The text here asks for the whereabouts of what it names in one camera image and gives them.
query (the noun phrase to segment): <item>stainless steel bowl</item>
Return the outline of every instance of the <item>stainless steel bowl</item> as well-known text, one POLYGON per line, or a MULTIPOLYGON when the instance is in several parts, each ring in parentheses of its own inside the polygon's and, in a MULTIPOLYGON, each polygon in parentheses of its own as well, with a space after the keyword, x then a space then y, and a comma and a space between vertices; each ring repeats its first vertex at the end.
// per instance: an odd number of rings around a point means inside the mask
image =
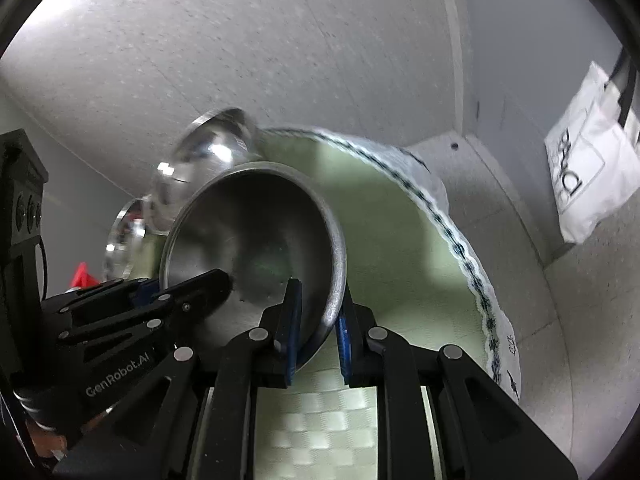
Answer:
POLYGON ((152 181, 146 220, 157 234, 167 234, 180 209, 207 182, 228 168, 261 157, 255 153, 256 127, 239 108, 207 112, 197 118, 152 181))
POLYGON ((229 273, 233 291, 194 334, 206 349, 257 326, 282 301, 287 280, 303 287, 298 366, 316 353, 334 326, 346 282, 342 231, 304 175, 274 162, 225 171, 183 208, 160 263, 161 288, 207 270, 229 273))
POLYGON ((104 251, 102 273, 105 280, 124 278, 131 274, 133 263, 145 237, 143 198, 127 203, 116 216, 104 251))

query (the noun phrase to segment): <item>metal bowl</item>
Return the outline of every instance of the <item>metal bowl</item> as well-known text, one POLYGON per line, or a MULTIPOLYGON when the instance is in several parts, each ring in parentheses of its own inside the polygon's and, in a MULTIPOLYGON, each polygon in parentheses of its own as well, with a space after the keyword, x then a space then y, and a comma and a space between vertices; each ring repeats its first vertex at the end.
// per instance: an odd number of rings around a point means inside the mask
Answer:
POLYGON ((253 120, 239 108, 197 118, 152 181, 145 216, 156 234, 167 234, 180 209, 207 182, 238 164, 258 160, 253 120))
POLYGON ((102 273, 105 280, 124 278, 131 274, 134 259, 146 227, 143 218, 143 198, 135 198, 127 203, 116 216, 104 252, 102 273))
POLYGON ((160 263, 161 288, 211 269, 233 291, 194 334, 198 348, 225 345, 282 302, 287 280, 302 282, 298 367, 320 348, 338 316, 346 283, 342 231, 325 200, 296 170, 251 162, 220 174, 183 208, 160 263))

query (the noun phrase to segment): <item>orange object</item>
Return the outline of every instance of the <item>orange object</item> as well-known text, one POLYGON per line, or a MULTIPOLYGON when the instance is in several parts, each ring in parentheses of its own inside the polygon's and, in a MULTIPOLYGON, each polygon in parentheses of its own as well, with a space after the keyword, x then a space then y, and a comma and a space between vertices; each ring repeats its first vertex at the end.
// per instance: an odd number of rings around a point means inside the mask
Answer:
POLYGON ((79 286, 80 288, 87 288, 88 286, 98 285, 99 283, 100 282, 96 280, 92 275, 90 275, 87 271, 86 263, 81 262, 76 269, 76 273, 71 280, 69 288, 73 288, 75 286, 79 286))

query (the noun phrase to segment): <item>gray wall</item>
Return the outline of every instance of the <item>gray wall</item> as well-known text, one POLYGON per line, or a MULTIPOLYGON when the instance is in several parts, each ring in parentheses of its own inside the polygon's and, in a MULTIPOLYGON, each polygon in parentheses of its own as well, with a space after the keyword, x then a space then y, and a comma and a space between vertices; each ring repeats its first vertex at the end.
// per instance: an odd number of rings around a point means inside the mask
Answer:
POLYGON ((620 43, 588 0, 468 0, 468 12, 476 135, 527 203, 553 253, 562 238, 543 139, 589 63, 610 70, 620 43))
POLYGON ((17 128, 26 131, 49 171, 42 205, 49 295, 68 288, 79 262, 100 279, 107 234, 131 197, 53 139, 0 88, 0 132, 17 128))

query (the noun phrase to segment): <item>white plastic bag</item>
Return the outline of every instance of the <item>white plastic bag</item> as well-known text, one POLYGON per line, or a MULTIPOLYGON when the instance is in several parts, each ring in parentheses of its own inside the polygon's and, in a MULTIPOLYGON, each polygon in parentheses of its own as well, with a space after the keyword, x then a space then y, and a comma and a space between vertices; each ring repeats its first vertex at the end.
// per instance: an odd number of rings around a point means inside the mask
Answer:
POLYGON ((591 63, 580 90, 545 138, 560 231, 567 242, 585 241, 640 187, 640 124, 627 108, 625 127, 620 127, 619 98, 606 72, 591 63))

